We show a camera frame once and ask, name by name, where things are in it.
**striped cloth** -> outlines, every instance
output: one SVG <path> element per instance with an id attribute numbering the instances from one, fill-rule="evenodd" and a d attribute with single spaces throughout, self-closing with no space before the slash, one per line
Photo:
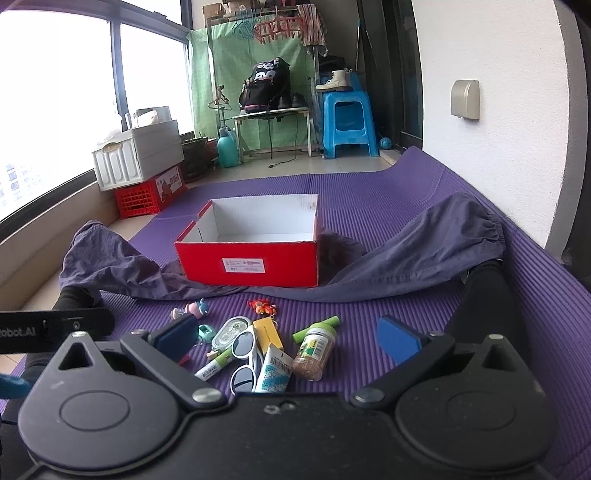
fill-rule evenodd
<path id="1" fill-rule="evenodd" d="M 301 22 L 301 42 L 304 44 L 308 53 L 312 55 L 314 46 L 318 47 L 318 53 L 326 57 L 329 53 L 326 47 L 326 28 L 322 22 L 322 17 L 318 13 L 315 5 L 298 5 L 297 12 Z"/>

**window frame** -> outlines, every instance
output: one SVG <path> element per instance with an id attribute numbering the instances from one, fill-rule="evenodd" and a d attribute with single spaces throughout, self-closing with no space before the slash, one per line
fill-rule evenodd
<path id="1" fill-rule="evenodd" d="M 177 1 L 180 3 L 182 24 L 177 24 L 166 19 L 162 14 L 149 12 L 122 0 L 21 0 L 17 4 L 11 5 L 11 9 L 62 12 L 109 21 L 115 100 L 118 114 L 122 118 L 122 128 L 126 130 L 125 114 L 129 110 L 121 57 L 121 24 L 141 28 L 188 46 L 187 35 L 193 28 L 191 0 Z M 19 228 L 22 228 L 37 216 L 49 210 L 49 208 L 93 182 L 96 182 L 95 171 L 88 170 L 12 212 L 6 218 L 0 220 L 0 242 L 6 240 Z"/>

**white boot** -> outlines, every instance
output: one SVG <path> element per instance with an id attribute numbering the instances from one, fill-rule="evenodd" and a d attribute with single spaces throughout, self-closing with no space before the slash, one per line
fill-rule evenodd
<path id="1" fill-rule="evenodd" d="M 348 70 L 335 70 L 330 80 L 322 85 L 316 85 L 318 92 L 342 92 L 344 90 L 353 90 L 349 80 Z"/>

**white plastic container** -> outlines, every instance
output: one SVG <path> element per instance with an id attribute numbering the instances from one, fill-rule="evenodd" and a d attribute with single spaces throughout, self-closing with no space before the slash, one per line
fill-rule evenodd
<path id="1" fill-rule="evenodd" d="M 101 190 L 149 180 L 184 160 L 176 120 L 132 128 L 99 145 L 92 153 Z"/>

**gray cloth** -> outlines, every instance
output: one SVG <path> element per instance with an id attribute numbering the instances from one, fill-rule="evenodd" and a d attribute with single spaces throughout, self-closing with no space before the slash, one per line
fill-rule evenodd
<path id="1" fill-rule="evenodd" d="M 196 300 L 248 291 L 340 303 L 432 287 L 486 260 L 501 258 L 504 250 L 500 220 L 473 196 L 455 193 L 369 253 L 354 240 L 323 232 L 318 287 L 210 286 L 190 281 L 178 261 L 160 268 L 99 222 L 88 222 L 75 234 L 59 282 L 61 288 L 79 286 L 148 300 Z"/>

